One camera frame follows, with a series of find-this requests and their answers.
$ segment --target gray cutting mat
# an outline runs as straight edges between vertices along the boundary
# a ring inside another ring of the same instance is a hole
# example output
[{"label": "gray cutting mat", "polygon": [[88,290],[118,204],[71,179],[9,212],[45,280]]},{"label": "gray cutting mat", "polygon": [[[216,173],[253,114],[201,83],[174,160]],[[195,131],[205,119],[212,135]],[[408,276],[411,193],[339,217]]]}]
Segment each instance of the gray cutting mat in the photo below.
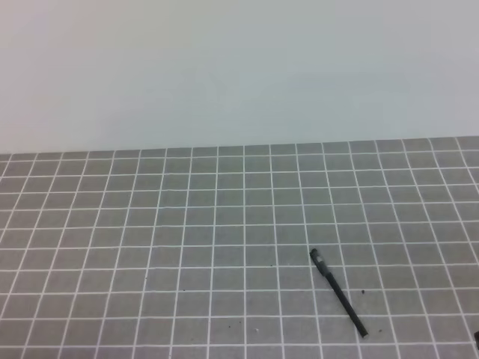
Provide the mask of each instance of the gray cutting mat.
[{"label": "gray cutting mat", "polygon": [[0,358],[479,358],[478,137],[0,155],[0,174]]}]

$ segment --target black pen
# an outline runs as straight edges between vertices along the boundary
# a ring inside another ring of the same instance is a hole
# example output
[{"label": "black pen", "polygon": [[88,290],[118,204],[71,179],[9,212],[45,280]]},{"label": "black pen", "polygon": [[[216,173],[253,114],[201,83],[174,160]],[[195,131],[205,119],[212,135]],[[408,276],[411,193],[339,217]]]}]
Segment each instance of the black pen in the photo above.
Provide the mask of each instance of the black pen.
[{"label": "black pen", "polygon": [[320,252],[316,248],[313,248],[309,255],[311,256],[311,259],[313,260],[317,270],[320,271],[321,275],[327,279],[332,290],[335,291],[336,296],[343,305],[345,311],[347,311],[348,315],[356,326],[356,329],[358,329],[358,332],[359,334],[361,334],[361,337],[366,337],[368,335],[366,328],[363,326],[361,320],[356,315],[356,312],[354,311],[353,307],[351,307],[351,304],[348,302],[346,296],[339,287],[338,282],[335,280],[332,273],[329,271],[329,268],[324,262],[324,258],[321,257]]}]

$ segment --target grid square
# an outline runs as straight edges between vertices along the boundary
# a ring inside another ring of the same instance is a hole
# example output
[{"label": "grid square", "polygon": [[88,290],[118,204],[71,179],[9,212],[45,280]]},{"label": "grid square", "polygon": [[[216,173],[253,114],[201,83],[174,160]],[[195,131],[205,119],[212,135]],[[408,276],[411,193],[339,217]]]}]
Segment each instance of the grid square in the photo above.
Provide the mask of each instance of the grid square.
[{"label": "grid square", "polygon": [[208,319],[191,318],[176,320],[173,334],[173,344],[206,344]]},{"label": "grid square", "polygon": [[245,323],[238,318],[212,318],[210,343],[243,344]]}]

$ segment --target white wall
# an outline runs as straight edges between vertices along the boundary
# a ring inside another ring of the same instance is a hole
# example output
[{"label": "white wall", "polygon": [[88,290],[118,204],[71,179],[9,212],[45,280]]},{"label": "white wall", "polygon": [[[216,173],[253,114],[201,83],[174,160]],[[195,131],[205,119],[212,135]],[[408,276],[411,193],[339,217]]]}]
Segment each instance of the white wall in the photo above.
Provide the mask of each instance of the white wall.
[{"label": "white wall", "polygon": [[479,134],[477,0],[5,0],[0,153]]}]

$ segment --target white grid line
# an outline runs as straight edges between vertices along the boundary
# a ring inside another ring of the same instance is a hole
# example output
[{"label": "white grid line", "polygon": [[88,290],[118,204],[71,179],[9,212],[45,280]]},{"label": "white grid line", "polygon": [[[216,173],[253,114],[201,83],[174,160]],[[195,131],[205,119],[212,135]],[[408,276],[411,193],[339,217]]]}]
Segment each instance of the white grid line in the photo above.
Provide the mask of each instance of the white grid line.
[{"label": "white grid line", "polygon": [[[479,290],[479,286],[456,286],[457,290],[462,290],[462,291],[467,291],[467,290]],[[314,289],[317,292],[328,292],[330,289]],[[451,290],[450,287],[437,287],[437,288],[420,288],[419,289],[422,292],[427,292],[427,291],[437,291],[437,290]],[[246,292],[277,292],[277,289],[248,289]],[[281,289],[282,292],[298,292],[298,291],[303,291],[304,289]],[[380,288],[370,288],[368,289],[368,292],[380,292]],[[395,291],[418,291],[417,287],[410,287],[410,288],[387,288],[385,289],[386,292],[395,292]],[[113,291],[114,293],[121,293],[121,294],[134,294],[134,293],[142,293],[141,290],[115,290]],[[175,290],[147,290],[145,291],[146,293],[175,293]],[[208,292],[207,289],[185,289],[185,292]],[[244,292],[243,289],[214,289],[213,292]],[[350,292],[361,292],[361,289],[350,289]],[[108,294],[109,292],[106,291],[98,291],[98,292],[79,292],[83,295],[85,294]],[[39,295],[41,294],[40,292],[21,292],[21,293],[15,293],[15,295]],[[75,292],[52,292],[48,293],[48,295],[72,295],[75,294]],[[479,315],[479,313],[469,313],[469,315]]]},{"label": "white grid line", "polygon": [[[304,207],[305,199],[304,199],[304,194],[303,194],[303,190],[302,190],[302,186],[301,186],[301,176],[299,175],[298,146],[295,145],[294,149],[295,149],[295,152],[296,152],[296,168],[298,170],[298,181],[299,181],[299,190],[300,190],[300,193],[301,193],[301,204],[303,206],[302,207],[302,217],[303,217],[303,222],[304,222],[303,225],[304,225],[304,228],[305,228],[306,252],[307,252],[306,256],[309,259],[310,244],[309,244],[308,226],[306,225],[306,213],[305,213],[305,207]],[[320,344],[320,347],[319,347],[320,358],[324,358],[323,347],[321,346],[322,339],[321,339],[321,330],[320,330],[320,320],[319,320],[318,313],[317,313],[316,292],[314,291],[313,271],[314,271],[313,268],[309,269],[309,275],[310,275],[310,279],[311,279],[311,294],[313,295],[314,316],[316,317],[315,322],[316,322],[316,330],[317,330],[317,340],[318,340],[318,343]]]},{"label": "white grid line", "polygon": [[242,208],[242,217],[243,217],[243,226],[242,226],[242,245],[244,247],[243,249],[243,262],[244,262],[244,266],[243,266],[243,269],[242,269],[242,285],[243,285],[243,294],[242,294],[242,300],[243,300],[243,323],[244,323],[244,326],[243,326],[243,336],[244,336],[244,349],[243,349],[243,354],[244,354],[244,358],[243,359],[248,359],[248,346],[246,345],[248,343],[248,333],[247,333],[247,330],[246,330],[246,321],[247,321],[247,318],[246,318],[246,315],[247,315],[247,300],[246,300],[246,189],[245,189],[245,184],[246,184],[246,175],[245,175],[245,147],[243,146],[242,147],[242,154],[243,154],[243,161],[242,161],[242,169],[243,169],[243,174],[242,174],[242,183],[243,183],[243,188],[242,188],[242,202],[243,202],[243,208]]},{"label": "white grid line", "polygon": [[[388,190],[389,197],[392,197],[392,196],[391,196],[391,192],[389,191],[389,188],[387,188],[387,190]],[[412,264],[412,261],[411,261],[410,255],[409,255],[409,249],[407,248],[406,240],[404,239],[403,230],[402,230],[401,226],[399,225],[399,224],[400,224],[400,221],[399,221],[399,217],[397,216],[395,207],[393,207],[393,212],[394,212],[394,217],[396,218],[396,221],[397,221],[397,223],[398,223],[398,227],[399,227],[399,232],[400,232],[400,235],[401,235],[401,239],[403,240],[403,246],[404,246],[404,250],[406,251],[407,260],[408,260],[409,264],[411,265],[411,264]],[[412,273],[412,277],[414,278],[415,286],[416,286],[417,288],[420,288],[419,282],[418,282],[418,279],[417,279],[417,277],[416,277],[416,273],[415,273],[413,267],[411,267],[411,273]],[[427,313],[426,305],[424,304],[424,299],[422,298],[422,293],[421,293],[420,290],[418,290],[418,294],[419,294],[419,301],[421,302],[422,311],[423,311],[424,313]],[[428,329],[428,331],[429,331],[430,338],[431,338],[431,340],[433,341],[434,352],[436,353],[436,356],[439,358],[439,350],[438,350],[437,345],[436,345],[436,340],[435,340],[435,338],[434,338],[433,329],[431,328],[431,324],[430,324],[429,317],[428,317],[428,316],[425,316],[425,319],[426,319],[427,329]]]},{"label": "white grid line", "polygon": [[[83,170],[82,170],[82,173],[85,172],[85,168],[86,168],[86,165],[83,166]],[[67,215],[67,219],[65,220],[65,225],[64,225],[64,229],[62,230],[61,232],[61,236],[60,238],[64,235],[64,231],[65,231],[65,227],[67,226],[67,223],[68,221],[70,220],[70,214],[71,214],[71,207],[70,207],[70,210],[68,211],[68,215]],[[38,224],[40,223],[40,215],[38,216],[36,222],[35,222],[35,226],[34,226],[34,230],[31,234],[31,236],[33,237],[33,233],[35,231],[35,229],[37,228]],[[25,345],[23,346],[23,350],[22,350],[22,356],[21,358],[23,359],[25,357],[25,353],[26,353],[26,350],[27,350],[27,347],[28,347],[28,343],[30,341],[30,338],[31,338],[31,333],[33,332],[33,328],[34,328],[34,324],[35,324],[35,321],[37,320],[37,316],[38,316],[38,312],[40,310],[40,305],[41,305],[41,302],[43,300],[43,297],[45,295],[45,291],[46,291],[46,286],[48,285],[48,282],[49,282],[49,279],[50,279],[50,275],[52,273],[52,268],[53,268],[53,264],[55,263],[55,260],[56,260],[56,257],[57,257],[57,254],[58,254],[58,249],[60,248],[60,243],[61,241],[58,241],[58,244],[57,244],[57,247],[55,249],[55,253],[53,254],[53,258],[52,258],[52,262],[50,264],[50,267],[49,267],[49,271],[46,275],[46,279],[45,279],[45,283],[43,284],[43,288],[42,288],[42,292],[40,294],[40,298],[38,299],[38,303],[37,303],[37,307],[35,308],[35,314],[34,314],[34,318],[33,320],[31,321],[31,324],[30,324],[30,328],[28,329],[28,334],[27,334],[27,338],[25,340]]]},{"label": "white grid line", "polygon": [[[138,173],[138,166],[139,165],[140,165],[140,161],[138,161],[138,164],[137,164],[137,168],[136,168],[137,173]],[[133,180],[133,187],[135,187],[136,178],[137,178],[137,176],[135,175],[135,178]],[[129,205],[130,206],[132,204],[132,199],[133,199],[133,191],[131,191],[130,196],[129,196]],[[122,232],[121,232],[120,247],[123,244],[123,240],[125,238],[125,230],[126,230],[126,223],[128,222],[128,215],[129,215],[129,208],[126,210],[125,222],[123,223],[123,229],[122,229]],[[117,257],[116,257],[116,260],[115,260],[115,267],[113,268],[112,279],[110,281],[109,293],[106,296],[105,310],[103,311],[103,319],[102,319],[102,323],[101,323],[101,326],[100,326],[100,331],[98,332],[97,347],[95,348],[95,355],[94,355],[95,359],[98,358],[98,352],[100,350],[103,330],[105,328],[106,314],[108,312],[108,306],[109,306],[110,298],[112,297],[113,283],[115,281],[115,274],[116,274],[116,270],[117,270],[117,267],[118,267],[118,262],[120,260],[120,253],[121,253],[121,251],[120,251],[120,249],[118,249]]]},{"label": "white grid line", "polygon": [[[459,203],[478,203],[478,200],[463,200],[463,201],[456,201]],[[455,203],[454,201],[436,201],[436,202],[427,202],[427,204],[451,204]],[[299,204],[299,203],[291,203],[291,204],[275,204],[275,207],[316,207],[316,206],[350,206],[350,205],[355,205],[355,204],[364,204],[365,206],[374,206],[374,205],[396,205],[396,204],[412,204],[412,205],[418,205],[421,204],[421,201],[416,201],[416,202],[351,202],[351,203],[306,203],[304,206]],[[185,209],[185,208],[192,208],[192,209],[208,209],[208,208],[243,208],[243,207],[272,207],[272,204],[252,204],[252,205],[247,205],[247,206],[242,206],[242,205],[236,205],[236,206],[161,206],[160,208],[162,209]],[[141,207],[141,206],[132,206],[132,207],[115,207],[111,209],[116,209],[116,210],[121,210],[121,209],[150,209],[150,210],[155,210],[156,207],[154,206],[148,206],[148,207]],[[72,208],[73,211],[98,211],[98,207],[82,207],[82,208]],[[66,212],[68,209],[66,208],[45,208],[42,209],[41,212]],[[0,212],[40,212],[40,209],[0,209]]]},{"label": "white grid line", "polygon": [[[402,185],[388,185],[388,183],[385,182],[384,185],[339,185],[339,186],[303,186],[303,188],[312,188],[312,189],[328,189],[328,188],[385,188],[385,187],[413,187],[413,188],[421,188],[421,187],[460,187],[460,186],[469,186],[469,185],[477,185],[474,182],[464,182],[464,183],[425,183],[425,184],[417,184],[417,185],[407,185],[407,184],[402,184]],[[264,190],[264,191],[270,191],[272,187],[247,187],[245,188],[246,191],[259,191],[259,190]],[[283,186],[275,186],[273,189],[298,189],[299,187],[283,187]],[[239,191],[242,190],[242,188],[218,188],[218,191]],[[124,192],[158,192],[159,189],[138,189],[138,188],[124,188],[124,189],[106,189],[107,193],[124,193]],[[164,188],[164,192],[168,191],[215,191],[215,189],[212,188]],[[28,191],[24,192],[25,194],[73,194],[75,191]],[[103,193],[103,190],[98,190],[98,191],[80,191],[82,194],[87,194],[87,193]],[[0,196],[3,194],[22,194],[22,192],[0,192]],[[101,209],[117,209],[117,208],[124,208],[124,207],[102,207]]]},{"label": "white grid line", "polygon": [[[351,156],[351,162],[353,164],[353,168],[354,168],[354,162],[353,162],[353,157]],[[356,184],[358,183],[358,177],[356,176],[356,171],[353,170],[353,173],[354,173],[354,179],[356,181]],[[362,200],[362,194],[361,194],[361,191],[358,191],[359,193],[359,199],[361,201],[361,207],[362,207],[362,212],[364,213],[364,217],[366,216],[366,209],[364,208],[364,202]],[[377,255],[376,255],[376,249],[373,245],[373,237],[371,235],[371,231],[370,231],[370,228],[369,228],[369,223],[366,224],[366,228],[367,228],[367,236],[369,237],[369,240],[370,240],[370,246],[371,246],[371,249],[372,249],[372,253],[373,253],[373,258],[374,258],[374,264],[377,268],[377,274],[378,274],[378,278],[379,278],[379,284],[381,286],[381,292],[382,292],[382,297],[384,298],[384,304],[385,304],[385,308],[386,308],[386,313],[387,313],[387,317],[389,318],[389,325],[391,326],[391,332],[392,332],[392,337],[393,337],[393,340],[394,340],[394,343],[395,343],[395,347],[396,347],[396,354],[397,354],[397,357],[398,359],[401,358],[401,353],[400,353],[400,350],[399,350],[399,344],[397,342],[397,337],[396,337],[396,331],[394,329],[394,324],[392,322],[392,317],[391,317],[391,311],[389,309],[389,303],[388,303],[388,298],[386,297],[386,292],[385,292],[385,288],[384,288],[384,283],[382,282],[382,275],[381,275],[381,271],[379,270],[379,262],[377,260]]]},{"label": "white grid line", "polygon": [[274,224],[273,226],[273,233],[274,233],[274,239],[275,239],[275,259],[276,259],[276,280],[277,280],[277,290],[278,290],[278,306],[279,306],[279,331],[281,335],[281,357],[282,359],[285,359],[285,353],[284,353],[284,330],[283,330],[283,308],[281,306],[281,282],[280,282],[280,276],[279,276],[279,260],[278,260],[278,237],[276,234],[276,213],[275,213],[275,192],[273,191],[273,177],[272,177],[272,157],[271,157],[271,145],[268,146],[268,151],[269,151],[269,169],[271,170],[270,172],[270,179],[271,179],[271,201],[273,203],[273,208],[272,208],[272,222]]},{"label": "white grid line", "polygon": [[[195,148],[201,148],[201,147],[187,147],[186,149],[187,150],[194,150]],[[216,148],[217,151],[219,151],[219,149],[221,147],[212,147],[212,148]],[[411,151],[411,150],[402,150],[402,151],[380,151],[380,152],[352,152],[353,155],[376,155],[376,154],[389,154],[389,153],[404,153],[404,154],[407,154],[407,153],[431,153],[431,152],[438,152],[438,153],[441,153],[441,152],[458,152],[458,151],[463,151],[463,152],[471,152],[471,153],[476,153],[476,152],[479,152],[479,149],[472,149],[472,150],[467,150],[467,149],[462,149],[460,146],[458,146],[458,148],[455,148],[455,149],[450,149],[450,150],[434,150],[433,148],[431,148],[431,150],[414,150],[414,151]],[[127,157],[104,157],[104,158],[94,158],[94,157],[91,157],[91,154],[92,153],[95,153],[96,151],[90,151],[89,153],[85,153],[85,157],[82,158],[82,159],[65,159],[65,158],[61,158],[61,159],[39,159],[38,161],[39,162],[59,162],[59,161],[117,161],[117,160],[124,160],[124,159],[188,159],[188,158],[191,158],[191,159],[214,159],[216,158],[216,156],[141,156],[141,153],[138,155],[138,156],[135,156],[135,157],[131,157],[131,156],[127,156]],[[339,153],[318,153],[318,152],[307,152],[307,153],[299,153],[300,156],[309,156],[309,155],[326,155],[326,156],[336,156],[336,155],[348,155],[349,152],[339,152]],[[264,153],[264,154],[242,154],[242,155],[223,155],[223,154],[219,154],[219,157],[243,157],[243,156],[246,156],[246,157],[267,157],[269,154],[268,153]],[[285,156],[294,156],[294,153],[285,153],[285,154],[275,154],[273,153],[272,156],[278,156],[278,157],[285,157]],[[32,162],[34,161],[33,159],[12,159],[12,156],[8,159],[8,160],[3,160],[3,161],[0,161],[0,162],[8,162],[8,161],[12,161],[12,162]]]},{"label": "white grid line", "polygon": [[[392,343],[323,343],[322,346],[391,346]],[[410,342],[410,343],[401,343],[401,346],[423,346],[423,345],[432,345],[432,342]],[[438,346],[456,346],[456,345],[471,345],[474,343],[471,342],[440,342]],[[311,344],[311,343],[287,343],[285,346],[318,346],[319,344]],[[208,344],[174,344],[174,348],[194,348],[194,347],[206,347]],[[242,347],[243,344],[210,344],[210,346],[215,347],[229,347],[229,346],[236,346]],[[261,347],[261,346],[272,346],[272,347],[281,347],[281,344],[278,343],[259,343],[259,344],[248,344],[248,347]],[[57,349],[59,346],[28,346],[29,348],[51,348]],[[95,346],[64,346],[65,348],[95,348]],[[170,347],[168,344],[148,344],[146,347],[151,348],[168,348]],[[22,348],[22,346],[2,346],[2,348],[6,349],[18,349]],[[129,345],[104,345],[102,348],[131,348]]]},{"label": "white grid line", "polygon": [[[105,191],[103,191],[102,199],[101,199],[101,202],[100,202],[100,203],[103,203],[103,200],[104,200],[104,199],[105,199]],[[94,227],[97,226],[98,218],[99,218],[99,217],[100,217],[100,211],[98,211],[97,217],[95,218]],[[58,241],[59,246],[61,246],[61,241],[63,240],[63,239],[62,239],[62,236],[61,236],[60,240]],[[58,351],[57,359],[60,359],[60,358],[61,358],[61,353],[63,352],[63,347],[64,347],[64,345],[65,345],[65,340],[66,340],[66,338],[67,338],[68,327],[69,327],[69,325],[70,325],[70,319],[71,319],[71,317],[73,316],[73,308],[75,307],[76,299],[78,298],[78,293],[79,293],[79,291],[80,291],[80,284],[81,284],[81,282],[82,282],[84,269],[85,269],[86,264],[87,264],[88,254],[90,253],[90,249],[91,249],[91,248],[94,248],[94,247],[91,246],[91,243],[92,243],[92,241],[93,241],[93,237],[94,237],[94,229],[91,231],[90,239],[88,240],[87,251],[86,251],[86,253],[85,253],[85,258],[83,259],[82,269],[80,270],[78,282],[77,282],[77,284],[76,284],[75,295],[73,296],[73,299],[72,299],[72,303],[71,303],[71,306],[70,306],[70,312],[69,312],[69,315],[68,315],[68,320],[67,320],[67,323],[65,324],[65,329],[64,329],[63,337],[61,338],[61,348],[60,348],[60,350]]]},{"label": "white grid line", "polygon": [[[467,316],[479,316],[478,313],[465,313]],[[461,313],[437,313],[437,314],[414,314],[414,313],[408,313],[408,314],[392,314],[390,315],[391,318],[408,318],[408,317],[461,317]],[[175,316],[141,316],[141,319],[173,319]],[[177,318],[181,319],[208,319],[209,316],[176,316]],[[279,318],[279,315],[266,315],[266,314],[255,314],[255,315],[247,315],[247,318]],[[314,315],[314,314],[284,314],[282,316],[283,318],[349,318],[347,314],[319,314],[319,315]],[[361,316],[363,318],[388,318],[388,314],[365,314]],[[138,316],[107,316],[107,319],[112,319],[112,320],[121,320],[121,319],[137,319]],[[237,316],[211,316],[211,318],[215,319],[242,319],[244,318],[243,315],[237,315]],[[22,318],[5,318],[3,321],[5,322],[31,322],[34,319],[34,317],[22,317]],[[75,319],[75,320],[99,320],[102,319],[102,317],[95,317],[95,316],[74,316],[74,317],[42,317],[42,318],[36,318],[36,322],[42,322],[42,321],[57,321],[57,322],[67,322],[68,319]],[[138,346],[149,346],[150,344],[141,344]]]},{"label": "white grid line", "polygon": [[[193,156],[193,149],[191,150],[189,155],[190,155],[190,158],[191,158],[191,156]],[[192,178],[192,163],[193,163],[193,161],[189,162],[188,188],[189,188],[189,184],[190,184],[190,181],[191,181],[191,178]],[[186,192],[186,203],[188,203],[188,199],[189,199],[189,191]],[[188,212],[188,210],[185,211],[185,213],[184,213],[185,218],[183,219],[183,233],[181,235],[181,248],[180,248],[180,263],[183,260],[183,249],[184,249],[184,244],[185,244],[185,232],[186,232],[186,216],[188,214],[187,212]],[[171,323],[171,338],[170,338],[169,358],[171,358],[171,353],[173,352],[173,345],[174,345],[174,326],[175,326],[176,320],[177,320],[177,305],[178,305],[178,293],[180,291],[181,269],[182,268],[179,267],[178,273],[177,273],[177,275],[178,275],[177,290],[176,290],[175,296],[174,296],[175,297],[174,298],[174,309],[173,309],[174,318],[173,318],[173,322]]]},{"label": "white grid line", "polygon": [[[219,161],[216,161],[216,177],[215,177],[215,188],[218,188],[218,166]],[[218,190],[215,190],[215,206],[213,208],[213,243],[211,248],[211,269],[210,269],[210,303],[208,304],[208,332],[207,332],[207,358],[210,357],[210,344],[211,344],[211,309],[213,305],[213,272],[214,272],[214,262],[215,262],[215,242],[216,242],[216,204],[218,198]]]},{"label": "white grid line", "polygon": [[[165,166],[166,166],[166,161],[163,161],[163,171],[165,171]],[[146,271],[145,271],[145,274],[144,274],[143,290],[141,291],[140,308],[138,309],[138,320],[136,321],[135,339],[134,339],[134,342],[133,342],[133,349],[132,349],[132,359],[135,359],[136,348],[138,346],[138,334],[139,334],[139,331],[140,331],[140,324],[141,324],[140,318],[142,317],[142,313],[143,313],[142,312],[143,301],[144,301],[144,294],[146,293],[146,288],[147,288],[148,273],[149,273],[150,269],[153,268],[153,267],[150,266],[150,264],[151,264],[151,256],[152,256],[152,253],[153,253],[153,242],[154,242],[154,239],[155,239],[154,228],[156,227],[156,224],[158,222],[159,202],[160,202],[161,196],[162,196],[163,180],[164,180],[164,177],[162,177],[161,183],[159,184],[158,201],[156,203],[155,223],[153,225],[153,230],[151,231],[150,249],[148,251],[147,266],[146,266]]]},{"label": "white grid line", "polygon": [[[326,164],[326,157],[323,157],[324,159],[324,166],[325,166],[325,170],[327,171],[328,168],[327,168],[327,164]],[[326,181],[327,181],[327,184],[328,184],[328,188],[329,188],[329,198],[331,200],[331,203],[333,202],[333,199],[332,199],[332,191],[331,191],[331,187],[329,187],[329,176],[326,175]],[[346,291],[346,296],[347,296],[347,299],[348,301],[351,303],[351,293],[350,293],[350,285],[349,285],[349,282],[347,280],[347,273],[346,273],[346,267],[344,266],[344,264],[346,263],[344,261],[344,255],[343,255],[343,250],[341,248],[341,237],[339,235],[339,230],[338,230],[338,221],[336,220],[336,211],[333,209],[332,210],[332,217],[333,217],[333,221],[335,223],[335,230],[336,230],[336,237],[338,238],[338,244],[339,244],[339,256],[341,258],[341,267],[342,267],[342,270],[343,270],[343,275],[344,275],[344,283],[346,285],[346,288],[344,288],[344,290]],[[359,344],[361,341],[359,340],[359,335],[358,335],[358,331],[355,329],[354,330],[354,337],[356,339],[356,344]],[[359,348],[359,346],[357,347],[358,349],[358,357],[359,359],[362,359],[362,352],[361,352],[361,349]]]}]

